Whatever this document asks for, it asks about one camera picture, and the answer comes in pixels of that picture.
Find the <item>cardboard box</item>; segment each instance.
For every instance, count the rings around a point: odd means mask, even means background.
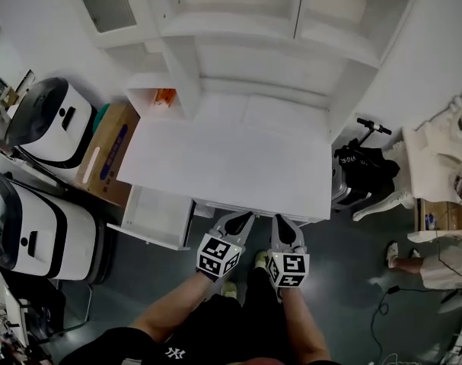
[[[78,169],[75,186],[106,202],[126,206],[131,185],[116,178],[138,121],[131,105],[107,108]]]
[[[431,215],[436,223],[435,229],[428,228],[426,216]],[[462,205],[451,202],[428,202],[416,199],[416,231],[426,230],[462,230]]]
[[[18,100],[18,97],[19,96],[16,93],[16,91],[12,89],[11,87],[9,87],[9,88],[6,88],[5,92],[3,93],[2,102],[6,106],[12,106],[13,104],[16,103],[16,101]]]

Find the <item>box label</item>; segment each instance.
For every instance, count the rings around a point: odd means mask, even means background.
[[[121,147],[121,143],[123,143],[124,137],[126,136],[127,132],[128,132],[128,126],[123,125],[123,127],[121,127],[119,131],[119,134],[116,136],[116,140],[114,141],[112,148],[110,149],[110,153],[107,156],[106,162],[104,163],[104,165],[102,166],[102,169],[100,170],[100,179],[104,180],[109,175],[112,162],[114,162],[114,158],[116,158],[117,152],[119,151],[119,148]]]

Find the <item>green object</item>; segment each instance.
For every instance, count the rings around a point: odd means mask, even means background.
[[[100,121],[102,120],[102,118],[106,114],[107,108],[109,108],[109,105],[110,104],[106,104],[105,106],[100,108],[99,112],[95,116],[94,125],[92,126],[92,134],[95,134],[95,132],[97,130],[97,127],[100,125]]]

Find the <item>wire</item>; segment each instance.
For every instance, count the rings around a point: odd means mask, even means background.
[[[395,356],[395,362],[389,362],[389,363],[385,363],[386,362],[386,359],[388,357],[391,357],[391,356]],[[418,362],[401,362],[401,361],[398,361],[398,354],[396,353],[391,353],[391,354],[388,354],[383,362],[381,363],[381,365],[422,365],[421,363],[418,363]]]
[[[453,208],[448,208],[447,211],[445,213],[443,213],[443,215],[438,219],[438,222],[441,221],[441,219],[446,215],[448,214],[449,211],[451,210],[454,210],[454,209],[457,209],[457,207],[453,207]],[[443,261],[441,259],[441,244],[440,244],[440,241],[438,239],[438,229],[435,229],[435,239],[437,240],[437,259],[439,260],[439,262],[441,262],[447,269],[453,271],[453,273],[455,273],[456,275],[459,275],[462,277],[462,274],[459,273],[457,270],[455,270],[454,268],[452,268],[451,266],[449,266],[445,261]]]
[[[374,320],[376,319],[376,315],[378,313],[380,313],[382,316],[385,316],[390,311],[390,306],[388,305],[388,303],[384,303],[384,298],[387,295],[388,295],[388,292],[385,292],[378,304],[378,307],[373,312],[373,317],[371,318],[371,324],[369,325],[369,329],[371,330],[371,337],[373,337],[380,351],[378,355],[378,359],[374,362],[375,364],[378,364],[379,360],[381,359],[381,356],[383,356],[383,345],[381,344],[381,342],[379,342],[378,338],[376,337],[376,334],[374,333]]]

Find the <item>white cabinet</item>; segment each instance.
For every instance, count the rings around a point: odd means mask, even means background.
[[[148,0],[71,0],[97,47],[126,45],[158,37]]]
[[[191,198],[133,186],[123,222],[107,226],[147,243],[188,250],[186,242],[195,207]]]
[[[329,217],[331,144],[414,0],[72,0],[142,117],[119,176],[209,204]],[[151,101],[174,88],[167,109]]]
[[[297,37],[379,67],[410,0],[302,0]]]
[[[161,35],[292,38],[300,0],[149,0]]]

